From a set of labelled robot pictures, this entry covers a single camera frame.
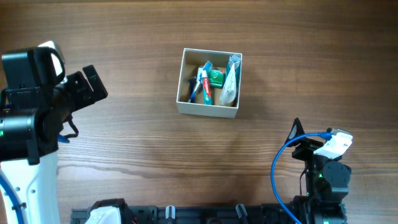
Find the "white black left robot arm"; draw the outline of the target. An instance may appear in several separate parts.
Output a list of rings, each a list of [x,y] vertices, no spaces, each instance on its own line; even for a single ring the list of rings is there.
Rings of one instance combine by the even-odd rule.
[[[59,223],[58,145],[75,111],[107,97],[94,66],[65,73],[54,43],[6,52],[1,91],[1,193],[9,223]]]

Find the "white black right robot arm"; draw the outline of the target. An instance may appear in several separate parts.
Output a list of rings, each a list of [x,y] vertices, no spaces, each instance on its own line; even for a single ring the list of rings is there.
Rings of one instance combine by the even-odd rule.
[[[294,197],[290,211],[300,223],[347,223],[343,199],[349,192],[351,168],[340,162],[352,144],[352,135],[328,128],[324,142],[305,136],[288,145],[292,157],[304,161],[306,195]]]

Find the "green white soap pack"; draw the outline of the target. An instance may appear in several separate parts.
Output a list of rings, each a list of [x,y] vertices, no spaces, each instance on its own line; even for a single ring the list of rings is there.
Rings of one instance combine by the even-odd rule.
[[[208,72],[210,86],[213,88],[222,88],[225,80],[225,72],[222,70],[210,70]]]

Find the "white lotion tube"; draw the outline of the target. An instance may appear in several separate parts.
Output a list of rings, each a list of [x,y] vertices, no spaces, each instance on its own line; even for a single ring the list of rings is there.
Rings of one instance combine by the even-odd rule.
[[[231,106],[233,104],[236,97],[236,89],[236,69],[233,64],[221,91],[220,104],[222,106]]]

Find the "blue white toothbrush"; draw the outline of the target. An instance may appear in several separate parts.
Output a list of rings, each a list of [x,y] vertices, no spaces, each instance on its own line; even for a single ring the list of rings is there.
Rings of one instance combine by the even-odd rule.
[[[198,67],[197,71],[197,85],[196,85],[196,93],[199,90],[199,87],[201,87],[201,71],[206,70],[207,72],[212,68],[213,64],[210,61],[207,61],[204,67]]]

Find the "blue disposable razor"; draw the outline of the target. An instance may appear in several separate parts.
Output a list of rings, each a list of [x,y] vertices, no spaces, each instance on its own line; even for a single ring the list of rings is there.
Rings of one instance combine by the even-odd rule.
[[[196,85],[197,85],[197,77],[190,77],[187,79],[184,79],[184,82],[189,83],[189,94],[190,97],[188,99],[189,103],[195,103],[195,94],[196,94]]]

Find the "blue mouthwash bottle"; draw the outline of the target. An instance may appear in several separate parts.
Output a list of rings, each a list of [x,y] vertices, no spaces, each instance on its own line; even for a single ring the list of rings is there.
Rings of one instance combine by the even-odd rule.
[[[240,54],[232,54],[229,57],[227,66],[226,66],[226,75],[229,74],[229,71],[234,67],[236,74],[236,86],[237,90],[239,89],[240,77],[241,77],[241,55]]]

